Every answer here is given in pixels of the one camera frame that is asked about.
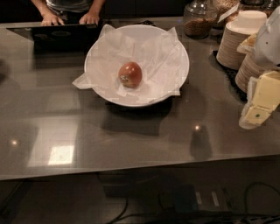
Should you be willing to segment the person left hand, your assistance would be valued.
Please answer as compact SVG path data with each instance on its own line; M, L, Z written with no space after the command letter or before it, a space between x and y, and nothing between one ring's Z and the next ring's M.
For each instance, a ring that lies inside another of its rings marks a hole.
M98 25L99 21L100 18L97 12L87 12L80 18L79 23L81 25Z

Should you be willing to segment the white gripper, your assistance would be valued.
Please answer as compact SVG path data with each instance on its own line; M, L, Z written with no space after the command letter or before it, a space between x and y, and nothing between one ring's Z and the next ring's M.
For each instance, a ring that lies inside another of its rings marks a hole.
M269 70L280 69L280 6L266 20L259 32L243 40L238 53L254 52L255 62ZM248 82L247 103L239 125L252 130L261 126L280 105L280 73L270 71Z

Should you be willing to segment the person left forearm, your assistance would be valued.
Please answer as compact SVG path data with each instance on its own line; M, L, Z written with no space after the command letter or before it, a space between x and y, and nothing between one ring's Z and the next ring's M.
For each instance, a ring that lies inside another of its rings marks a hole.
M106 0L93 0L88 12L91 14L99 14L105 1Z

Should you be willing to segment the person right hand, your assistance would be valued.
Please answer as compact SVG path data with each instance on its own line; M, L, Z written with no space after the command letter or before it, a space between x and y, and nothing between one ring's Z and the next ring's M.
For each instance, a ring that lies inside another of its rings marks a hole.
M42 26L52 26L52 25L63 25L63 20L58 17L57 15L54 15L52 13L46 13L42 15L43 20L41 22Z

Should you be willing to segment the person right forearm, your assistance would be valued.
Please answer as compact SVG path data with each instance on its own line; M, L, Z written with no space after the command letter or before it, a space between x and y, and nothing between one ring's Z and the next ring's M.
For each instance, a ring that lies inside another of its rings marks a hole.
M46 0L31 0L31 2L38 9L39 13L42 16L46 16L47 14L51 13L50 9L48 8L48 6L46 4Z

